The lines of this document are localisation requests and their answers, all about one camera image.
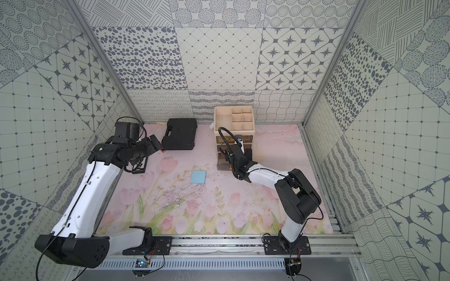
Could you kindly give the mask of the grey transparent drawer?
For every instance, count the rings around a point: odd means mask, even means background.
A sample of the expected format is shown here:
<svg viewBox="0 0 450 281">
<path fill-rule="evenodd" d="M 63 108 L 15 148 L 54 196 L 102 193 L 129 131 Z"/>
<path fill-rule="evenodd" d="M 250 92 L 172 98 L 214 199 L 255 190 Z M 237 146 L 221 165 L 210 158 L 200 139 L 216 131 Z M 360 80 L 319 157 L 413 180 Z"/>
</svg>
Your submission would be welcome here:
<svg viewBox="0 0 450 281">
<path fill-rule="evenodd" d="M 252 135 L 241 135 L 243 139 L 243 144 L 251 144 L 253 141 Z M 224 135 L 224 138 L 222 138 L 220 135 L 216 136 L 216 143 L 217 144 L 224 144 L 225 141 L 227 141 L 229 144 L 235 144 L 234 138 L 232 138 L 230 135 Z"/>
</svg>

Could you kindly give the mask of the beige desk organizer cabinet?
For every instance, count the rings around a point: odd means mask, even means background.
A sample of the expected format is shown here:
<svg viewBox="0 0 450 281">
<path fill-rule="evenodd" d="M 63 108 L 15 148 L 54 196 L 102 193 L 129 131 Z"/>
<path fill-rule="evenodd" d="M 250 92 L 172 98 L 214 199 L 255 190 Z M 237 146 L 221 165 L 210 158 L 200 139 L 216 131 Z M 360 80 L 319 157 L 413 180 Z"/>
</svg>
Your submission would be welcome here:
<svg viewBox="0 0 450 281">
<path fill-rule="evenodd" d="M 214 135 L 224 127 L 233 135 L 254 136 L 255 118 L 253 107 L 249 105 L 223 106 L 214 108 Z"/>
</svg>

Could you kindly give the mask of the blue sticky note top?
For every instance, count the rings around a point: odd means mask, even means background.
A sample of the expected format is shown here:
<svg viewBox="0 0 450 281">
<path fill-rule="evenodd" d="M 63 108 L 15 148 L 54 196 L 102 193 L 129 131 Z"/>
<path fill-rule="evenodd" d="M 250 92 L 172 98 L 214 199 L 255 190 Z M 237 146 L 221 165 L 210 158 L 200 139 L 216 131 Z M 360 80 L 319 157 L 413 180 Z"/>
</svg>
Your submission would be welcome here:
<svg viewBox="0 0 450 281">
<path fill-rule="evenodd" d="M 206 182 L 206 171 L 203 170 L 193 170 L 191 176 L 191 183 L 203 185 Z"/>
</svg>

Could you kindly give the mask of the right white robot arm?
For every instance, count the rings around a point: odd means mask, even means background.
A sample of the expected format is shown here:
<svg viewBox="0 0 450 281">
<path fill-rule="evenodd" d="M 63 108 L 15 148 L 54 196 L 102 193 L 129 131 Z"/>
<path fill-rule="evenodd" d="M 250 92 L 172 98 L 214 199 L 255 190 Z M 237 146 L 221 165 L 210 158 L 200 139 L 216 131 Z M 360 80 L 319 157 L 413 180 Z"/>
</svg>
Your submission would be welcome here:
<svg viewBox="0 0 450 281">
<path fill-rule="evenodd" d="M 238 144 L 227 144 L 225 150 L 219 151 L 225 155 L 236 179 L 266 186 L 277 192 L 287 215 L 279 233 L 279 242 L 285 247 L 295 245 L 311 215 L 322 204 L 320 195 L 305 175 L 299 169 L 281 172 L 264 167 L 246 158 Z"/>
</svg>

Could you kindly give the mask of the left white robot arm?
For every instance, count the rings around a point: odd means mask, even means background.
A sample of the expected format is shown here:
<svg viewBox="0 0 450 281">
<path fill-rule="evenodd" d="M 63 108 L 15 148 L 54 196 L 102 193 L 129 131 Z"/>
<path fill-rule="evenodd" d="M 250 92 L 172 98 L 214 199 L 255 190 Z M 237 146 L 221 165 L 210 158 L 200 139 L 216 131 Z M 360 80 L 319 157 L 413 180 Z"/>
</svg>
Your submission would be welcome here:
<svg viewBox="0 0 450 281">
<path fill-rule="evenodd" d="M 162 149 L 155 135 L 136 140 L 111 137 L 91 151 L 81 184 L 50 234 L 38 236 L 35 248 L 62 265 L 98 267 L 106 257 L 125 250 L 145 254 L 154 242 L 152 230 L 131 227 L 110 237 L 97 237 L 95 230 L 115 178 L 129 164 L 136 165 Z"/>
</svg>

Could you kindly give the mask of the black plastic tool case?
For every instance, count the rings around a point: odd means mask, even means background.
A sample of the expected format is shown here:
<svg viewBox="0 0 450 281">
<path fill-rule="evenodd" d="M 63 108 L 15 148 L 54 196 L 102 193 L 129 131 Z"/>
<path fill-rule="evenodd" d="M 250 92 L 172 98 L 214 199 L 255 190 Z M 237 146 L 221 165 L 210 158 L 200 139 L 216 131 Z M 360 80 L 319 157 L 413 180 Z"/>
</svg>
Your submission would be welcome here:
<svg viewBox="0 0 450 281">
<path fill-rule="evenodd" d="M 162 138 L 165 151 L 188 151 L 195 147 L 195 136 L 198 124 L 194 118 L 171 118 Z"/>
</svg>

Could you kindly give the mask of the floral pink table mat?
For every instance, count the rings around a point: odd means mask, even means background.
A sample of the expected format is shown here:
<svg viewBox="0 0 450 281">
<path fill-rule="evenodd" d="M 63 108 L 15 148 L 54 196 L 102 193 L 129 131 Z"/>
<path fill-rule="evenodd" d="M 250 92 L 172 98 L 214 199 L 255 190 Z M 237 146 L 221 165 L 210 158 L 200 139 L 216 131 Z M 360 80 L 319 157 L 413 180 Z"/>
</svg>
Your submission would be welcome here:
<svg viewBox="0 0 450 281">
<path fill-rule="evenodd" d="M 218 171 L 213 130 L 199 125 L 190 151 L 166 151 L 148 159 L 143 174 L 124 173 L 97 229 L 112 235 L 131 226 L 155 234 L 277 233 L 287 215 L 275 190 Z M 206 171 L 203 185 L 193 170 Z"/>
</svg>

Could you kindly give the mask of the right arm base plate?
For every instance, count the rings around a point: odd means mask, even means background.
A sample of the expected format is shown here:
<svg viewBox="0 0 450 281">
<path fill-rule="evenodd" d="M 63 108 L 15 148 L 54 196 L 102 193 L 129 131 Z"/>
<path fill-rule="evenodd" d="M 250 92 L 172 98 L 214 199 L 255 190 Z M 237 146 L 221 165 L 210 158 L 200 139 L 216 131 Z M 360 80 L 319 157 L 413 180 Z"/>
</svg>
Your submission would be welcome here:
<svg viewBox="0 0 450 281">
<path fill-rule="evenodd" d="M 300 236 L 294 242 L 287 241 L 282 236 L 264 234 L 261 242 L 266 255 L 310 255 L 312 254 L 308 237 Z"/>
</svg>

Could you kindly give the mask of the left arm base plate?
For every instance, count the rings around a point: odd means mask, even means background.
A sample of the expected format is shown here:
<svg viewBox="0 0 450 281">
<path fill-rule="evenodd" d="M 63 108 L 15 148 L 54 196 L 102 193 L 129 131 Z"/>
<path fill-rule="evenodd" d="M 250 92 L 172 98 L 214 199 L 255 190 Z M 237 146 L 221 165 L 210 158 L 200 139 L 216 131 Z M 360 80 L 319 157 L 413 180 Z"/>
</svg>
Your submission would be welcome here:
<svg viewBox="0 0 450 281">
<path fill-rule="evenodd" d="M 123 250 L 122 254 L 125 256 L 144 256 L 152 253 L 154 255 L 169 255 L 172 240 L 173 237 L 170 236 L 145 238 L 140 246 Z"/>
</svg>

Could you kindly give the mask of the aluminium mounting rail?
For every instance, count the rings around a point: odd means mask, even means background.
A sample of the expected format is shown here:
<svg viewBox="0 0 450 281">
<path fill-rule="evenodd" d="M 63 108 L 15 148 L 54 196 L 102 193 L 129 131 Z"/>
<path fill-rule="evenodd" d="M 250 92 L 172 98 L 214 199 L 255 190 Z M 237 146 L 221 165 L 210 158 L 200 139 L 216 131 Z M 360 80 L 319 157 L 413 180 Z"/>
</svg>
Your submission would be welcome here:
<svg viewBox="0 0 450 281">
<path fill-rule="evenodd" d="M 276 235 L 174 235 L 172 237 L 155 236 L 154 246 L 145 250 L 127 250 L 131 256 L 145 253 L 176 256 L 308 256 L 361 257 L 359 247 L 351 234 L 307 234 L 300 238 L 292 249 L 283 250 Z"/>
</svg>

